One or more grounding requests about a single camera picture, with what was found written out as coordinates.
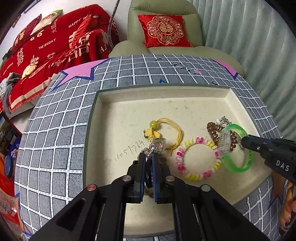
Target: light green curtain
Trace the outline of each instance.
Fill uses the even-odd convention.
[[[230,54],[267,105],[284,138],[296,139],[296,39],[264,0],[189,0],[205,46]]]

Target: pillow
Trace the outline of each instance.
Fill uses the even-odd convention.
[[[46,26],[51,25],[52,22],[59,16],[59,14],[62,11],[63,11],[63,9],[53,11],[52,13],[48,14],[46,17],[42,18],[42,20],[33,29],[31,35],[35,34],[36,32],[40,31],[41,29],[45,28]]]
[[[95,27],[97,27],[98,25],[98,21],[96,19],[93,18],[92,14],[90,16],[88,16],[78,27],[74,37],[73,37],[73,41],[72,41],[72,45],[71,45],[71,51],[73,49],[73,47],[76,45],[76,43],[79,41],[79,39],[86,34],[87,32],[92,31],[93,29],[95,29]]]
[[[14,54],[22,45],[24,42],[26,42],[33,31],[33,29],[36,27],[36,25],[40,22],[41,14],[35,18],[32,22],[30,22],[17,36],[13,43],[12,47],[12,54]]]
[[[138,15],[138,18],[147,48],[193,47],[187,39],[181,15]]]

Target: black tool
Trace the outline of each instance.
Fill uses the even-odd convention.
[[[293,199],[296,200],[296,142],[286,139],[264,139],[249,135],[242,138],[242,146],[259,152],[264,164],[293,183]],[[282,240],[296,237],[296,213],[292,212],[289,223],[279,229]]]
[[[295,183],[294,142],[249,136],[242,145],[260,152],[267,166]],[[269,240],[209,185],[186,184],[158,158],[158,153],[150,152],[146,160],[146,153],[140,153],[127,174],[110,185],[88,185],[31,241],[93,241],[96,235],[97,241],[122,241],[126,203],[143,200],[145,181],[153,186],[156,203],[172,204],[176,241]],[[282,240],[294,240],[295,230],[294,224]]]

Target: white tray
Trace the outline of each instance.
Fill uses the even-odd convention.
[[[184,131],[184,139],[206,137],[210,121],[226,116],[232,123],[242,126],[247,133],[259,136],[254,122],[229,88],[205,86],[173,86],[126,88],[97,93],[88,123],[83,164],[83,185],[110,184],[125,175],[139,152],[149,143],[143,131],[152,120],[169,118]],[[168,144],[175,142],[177,132],[167,124],[159,131]],[[171,173],[178,176],[175,167],[177,149],[168,158]],[[237,146],[232,153],[237,165],[242,165],[244,151]],[[185,166],[191,171],[203,170],[215,163],[213,151],[205,145],[194,145],[186,152]],[[271,170],[255,153],[252,167],[245,173],[235,174],[224,167],[211,178],[186,181],[195,186],[211,185],[229,203],[234,204],[260,185]],[[141,237],[173,230],[171,204],[156,205],[144,196],[141,204],[127,204],[124,236]]]

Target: red bedspread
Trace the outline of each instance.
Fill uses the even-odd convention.
[[[90,16],[92,30],[79,29],[79,38],[73,37],[81,23]],[[89,5],[57,18],[26,41],[3,65],[0,81],[10,72],[22,74],[29,64],[37,65],[28,77],[16,83],[9,95],[11,111],[42,95],[54,73],[90,61],[108,58],[110,46],[107,29],[110,16],[98,5]],[[115,24],[112,27],[113,44],[119,42]]]

